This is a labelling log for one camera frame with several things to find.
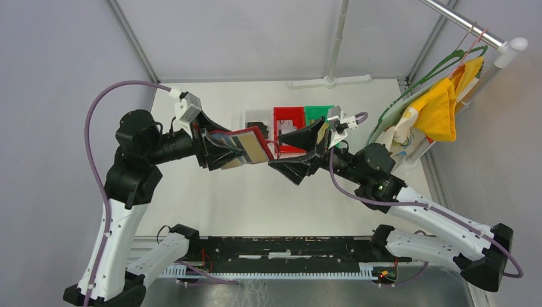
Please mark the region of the gold credit card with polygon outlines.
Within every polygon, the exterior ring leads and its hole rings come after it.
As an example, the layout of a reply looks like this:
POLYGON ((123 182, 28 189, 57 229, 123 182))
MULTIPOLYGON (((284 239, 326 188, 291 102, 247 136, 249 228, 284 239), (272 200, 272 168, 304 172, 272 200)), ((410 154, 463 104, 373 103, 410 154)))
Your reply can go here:
POLYGON ((227 163, 221 169, 237 168, 246 164, 264 163, 274 158, 267 144, 265 142, 262 143, 254 132, 230 135, 222 134, 219 138, 229 146, 236 146, 246 151, 244 156, 227 163))

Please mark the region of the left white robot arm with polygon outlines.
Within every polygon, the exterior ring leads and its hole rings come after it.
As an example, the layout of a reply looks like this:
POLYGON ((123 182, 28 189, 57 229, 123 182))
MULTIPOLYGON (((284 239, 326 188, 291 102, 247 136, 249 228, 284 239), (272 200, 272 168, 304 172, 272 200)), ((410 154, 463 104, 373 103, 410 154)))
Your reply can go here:
POLYGON ((163 132, 161 123, 142 109, 120 120, 118 148, 107 172, 99 235, 80 281, 65 289, 74 306, 140 306, 151 284, 175 261, 194 260, 201 252, 199 232, 175 225, 151 251, 135 262, 128 258, 139 224, 162 179, 159 164, 195 156, 202 168, 215 170, 244 150, 215 140, 216 124, 204 113, 189 131, 163 132))

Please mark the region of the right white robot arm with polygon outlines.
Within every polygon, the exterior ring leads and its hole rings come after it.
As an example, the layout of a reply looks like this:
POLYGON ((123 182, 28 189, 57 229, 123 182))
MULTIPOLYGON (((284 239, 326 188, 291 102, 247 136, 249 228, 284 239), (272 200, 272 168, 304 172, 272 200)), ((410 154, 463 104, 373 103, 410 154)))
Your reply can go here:
POLYGON ((357 189, 348 193, 349 198, 428 231, 427 236, 416 237, 391 225, 380 225, 369 243, 369 253, 375 260, 385 261, 390 256, 422 260, 458 272, 477 288, 498 291, 506 265, 514 260, 514 232, 509 226, 478 223, 423 197, 392 174, 395 162, 384 145, 371 143, 350 153, 331 143, 332 130, 319 137, 323 123, 317 120, 280 135, 279 143, 303 150, 304 154, 272 160, 269 166, 294 184, 324 169, 332 181, 344 178, 357 184, 357 189))

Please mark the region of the red leather card holder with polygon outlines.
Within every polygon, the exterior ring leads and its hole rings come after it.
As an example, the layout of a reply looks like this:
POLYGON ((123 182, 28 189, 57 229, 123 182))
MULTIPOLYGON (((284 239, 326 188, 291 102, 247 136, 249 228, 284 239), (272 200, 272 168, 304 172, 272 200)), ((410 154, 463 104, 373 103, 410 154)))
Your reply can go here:
POLYGON ((257 127, 236 131, 204 131, 207 168, 231 169, 246 164, 267 163, 274 160, 270 142, 257 127))

